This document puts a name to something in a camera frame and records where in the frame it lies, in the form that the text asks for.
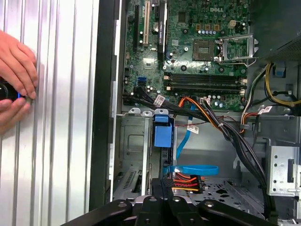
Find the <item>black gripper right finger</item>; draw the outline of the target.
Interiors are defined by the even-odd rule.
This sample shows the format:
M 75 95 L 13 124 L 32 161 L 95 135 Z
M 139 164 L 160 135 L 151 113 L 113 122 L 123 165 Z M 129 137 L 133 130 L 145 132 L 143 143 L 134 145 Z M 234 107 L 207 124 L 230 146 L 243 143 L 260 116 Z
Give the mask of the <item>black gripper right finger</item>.
M 173 195 L 172 179 L 163 179 L 166 210 L 163 219 L 174 226 L 273 226 L 274 224 L 242 209 L 240 202 L 233 205 L 218 199 L 202 200 L 195 206 L 186 196 Z

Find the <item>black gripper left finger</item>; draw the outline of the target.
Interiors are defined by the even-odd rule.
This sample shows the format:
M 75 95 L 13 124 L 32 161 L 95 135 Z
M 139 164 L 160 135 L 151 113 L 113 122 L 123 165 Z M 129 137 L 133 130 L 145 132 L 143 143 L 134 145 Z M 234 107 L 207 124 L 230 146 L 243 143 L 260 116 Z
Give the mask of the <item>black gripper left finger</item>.
M 117 199 L 83 214 L 64 226 L 159 226 L 162 221 L 163 184 L 151 180 L 151 195 L 139 196 L 136 202 Z

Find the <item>person's bare hand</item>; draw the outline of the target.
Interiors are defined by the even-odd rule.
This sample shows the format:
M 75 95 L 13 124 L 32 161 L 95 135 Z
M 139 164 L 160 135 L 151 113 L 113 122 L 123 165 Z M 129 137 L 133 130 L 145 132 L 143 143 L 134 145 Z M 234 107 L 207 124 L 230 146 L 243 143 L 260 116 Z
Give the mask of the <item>person's bare hand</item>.
M 15 101 L 0 102 L 0 134 L 21 121 L 30 111 L 31 104 L 24 96 L 36 98 L 35 88 L 39 83 L 36 57 L 32 50 L 13 36 L 0 32 L 0 77 L 21 94 Z

